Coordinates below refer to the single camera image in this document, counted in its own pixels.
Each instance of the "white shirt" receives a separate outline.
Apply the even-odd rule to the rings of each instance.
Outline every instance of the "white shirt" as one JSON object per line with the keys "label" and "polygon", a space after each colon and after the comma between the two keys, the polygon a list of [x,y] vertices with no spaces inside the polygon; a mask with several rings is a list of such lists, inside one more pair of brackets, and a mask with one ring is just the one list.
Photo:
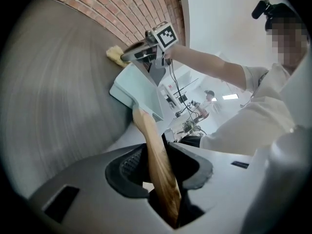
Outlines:
{"label": "white shirt", "polygon": [[211,101],[205,100],[203,103],[200,104],[200,107],[201,108],[207,108],[207,107],[210,107],[211,105],[212,105]]}
{"label": "white shirt", "polygon": [[294,127],[279,94],[290,77],[288,72],[280,64],[273,64],[270,71],[262,67],[243,66],[243,69],[246,90],[253,93],[251,101],[215,133],[202,137],[201,148],[253,155],[258,147],[271,144]]}

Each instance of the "robotic arm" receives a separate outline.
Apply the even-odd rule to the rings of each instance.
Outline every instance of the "robotic arm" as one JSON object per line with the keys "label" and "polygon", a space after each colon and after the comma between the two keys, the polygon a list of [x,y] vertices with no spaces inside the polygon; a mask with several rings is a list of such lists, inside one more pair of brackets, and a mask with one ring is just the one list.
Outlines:
{"label": "robotic arm", "polygon": [[172,24],[164,21],[153,29],[146,31],[145,39],[126,49],[121,59],[123,61],[137,60],[141,63],[147,63],[150,65],[150,70],[152,68],[165,68],[171,64],[169,59],[164,58],[165,51],[176,42],[178,42],[178,38]]}

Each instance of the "yellow sponge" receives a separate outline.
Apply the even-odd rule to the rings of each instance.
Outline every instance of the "yellow sponge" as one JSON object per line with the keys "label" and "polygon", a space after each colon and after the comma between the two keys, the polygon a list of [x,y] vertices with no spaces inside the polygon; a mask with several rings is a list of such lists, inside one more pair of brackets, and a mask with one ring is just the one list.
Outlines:
{"label": "yellow sponge", "polygon": [[130,62],[121,60],[120,57],[122,54],[123,54],[123,50],[117,45],[114,47],[110,47],[106,51],[106,55],[110,60],[117,63],[120,67],[125,68],[128,66]]}

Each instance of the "brick wall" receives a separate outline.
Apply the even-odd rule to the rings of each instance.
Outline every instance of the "brick wall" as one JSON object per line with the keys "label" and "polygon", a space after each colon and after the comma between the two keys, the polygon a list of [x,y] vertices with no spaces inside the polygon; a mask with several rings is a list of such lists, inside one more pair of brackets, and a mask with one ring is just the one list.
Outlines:
{"label": "brick wall", "polygon": [[128,46],[142,40],[145,30],[170,21],[185,44],[182,8],[178,0],[58,0],[92,18]]}

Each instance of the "person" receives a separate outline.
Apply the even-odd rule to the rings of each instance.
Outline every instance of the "person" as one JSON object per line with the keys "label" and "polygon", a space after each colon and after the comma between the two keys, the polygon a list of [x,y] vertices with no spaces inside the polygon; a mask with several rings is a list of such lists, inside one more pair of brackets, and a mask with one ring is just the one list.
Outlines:
{"label": "person", "polygon": [[253,155],[258,147],[271,144],[294,127],[280,91],[308,51],[308,33],[301,19],[287,5],[274,6],[265,30],[277,47],[279,63],[270,70],[247,67],[189,49],[172,46],[165,55],[198,72],[231,83],[253,95],[247,105],[215,133],[182,139],[181,143],[219,152]]}
{"label": "person", "polygon": [[207,100],[208,102],[212,102],[213,98],[215,97],[214,91],[205,90],[205,94],[206,94],[206,100]]}

